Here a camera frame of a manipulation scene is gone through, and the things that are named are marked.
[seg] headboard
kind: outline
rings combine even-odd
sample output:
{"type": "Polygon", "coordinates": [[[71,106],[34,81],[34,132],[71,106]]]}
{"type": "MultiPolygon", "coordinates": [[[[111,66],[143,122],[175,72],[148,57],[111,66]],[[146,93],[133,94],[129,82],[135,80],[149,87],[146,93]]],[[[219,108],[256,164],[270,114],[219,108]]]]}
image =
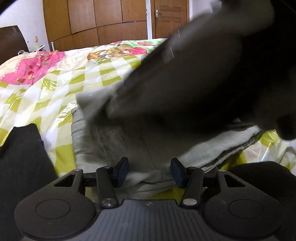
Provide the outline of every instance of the headboard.
{"type": "Polygon", "coordinates": [[[29,52],[18,26],[0,28],[0,65],[6,60],[17,56],[20,50],[29,52]]]}

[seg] folded gray garment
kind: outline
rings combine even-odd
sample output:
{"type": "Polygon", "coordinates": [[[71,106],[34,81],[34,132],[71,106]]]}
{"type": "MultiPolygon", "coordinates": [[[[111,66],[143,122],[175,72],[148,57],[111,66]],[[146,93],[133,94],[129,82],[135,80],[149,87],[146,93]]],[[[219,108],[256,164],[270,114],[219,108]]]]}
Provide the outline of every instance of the folded gray garment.
{"type": "Polygon", "coordinates": [[[175,186],[169,170],[173,157],[185,167],[207,171],[250,146],[260,135],[257,126],[236,125],[205,137],[164,128],[150,119],[114,123],[102,110],[115,88],[77,96],[80,108],[72,110],[71,129],[76,165],[84,172],[114,166],[123,156],[128,157],[130,171],[123,187],[116,190],[119,198],[145,199],[175,186]]]}

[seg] wardrobe door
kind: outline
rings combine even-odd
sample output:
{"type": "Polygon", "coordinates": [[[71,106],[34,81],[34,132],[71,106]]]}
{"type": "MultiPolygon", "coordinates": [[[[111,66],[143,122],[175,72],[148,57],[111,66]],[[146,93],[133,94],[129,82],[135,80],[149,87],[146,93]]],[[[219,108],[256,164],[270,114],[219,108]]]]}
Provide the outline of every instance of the wardrobe door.
{"type": "Polygon", "coordinates": [[[120,0],[94,0],[97,27],[122,23],[120,0]]]}
{"type": "Polygon", "coordinates": [[[98,27],[98,36],[101,45],[123,40],[122,23],[98,27]]]}
{"type": "Polygon", "coordinates": [[[146,21],[130,22],[122,24],[123,40],[141,40],[147,39],[146,21]]]}
{"type": "Polygon", "coordinates": [[[72,38],[75,49],[94,47],[99,45],[98,33],[96,28],[72,34],[72,38]]]}
{"type": "Polygon", "coordinates": [[[58,51],[68,51],[74,49],[72,35],[56,40],[54,42],[54,47],[58,51]]]}
{"type": "Polygon", "coordinates": [[[145,0],[121,0],[122,21],[146,21],[146,2],[145,0]]]}
{"type": "Polygon", "coordinates": [[[93,0],[68,0],[68,7],[72,33],[96,27],[93,0]]]}
{"type": "Polygon", "coordinates": [[[67,0],[43,0],[43,12],[49,42],[71,34],[67,0]]]}

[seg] door frame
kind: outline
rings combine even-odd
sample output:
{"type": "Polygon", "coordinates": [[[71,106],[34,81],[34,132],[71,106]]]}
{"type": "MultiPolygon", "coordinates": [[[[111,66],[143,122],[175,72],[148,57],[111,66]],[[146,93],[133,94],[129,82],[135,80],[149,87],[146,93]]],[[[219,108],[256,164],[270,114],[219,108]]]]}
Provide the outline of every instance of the door frame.
{"type": "MultiPolygon", "coordinates": [[[[152,25],[152,38],[156,38],[156,26],[155,26],[155,6],[154,0],[150,0],[151,5],[151,25],[152,25]]],[[[187,23],[189,22],[189,0],[186,0],[186,15],[187,23]]]]}

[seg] bedspread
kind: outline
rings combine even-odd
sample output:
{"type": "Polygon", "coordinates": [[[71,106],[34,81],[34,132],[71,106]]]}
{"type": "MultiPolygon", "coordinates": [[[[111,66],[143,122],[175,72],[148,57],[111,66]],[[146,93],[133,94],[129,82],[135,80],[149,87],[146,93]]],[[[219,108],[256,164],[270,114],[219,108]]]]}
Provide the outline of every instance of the bedspread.
{"type": "MultiPolygon", "coordinates": [[[[75,168],[71,138],[71,110],[76,93],[103,88],[124,79],[164,39],[120,41],[93,48],[70,50],[49,73],[34,84],[0,81],[0,144],[14,126],[35,123],[59,175],[75,168]]],[[[274,131],[225,162],[236,164],[272,160],[296,173],[294,142],[284,142],[274,131]]]]}

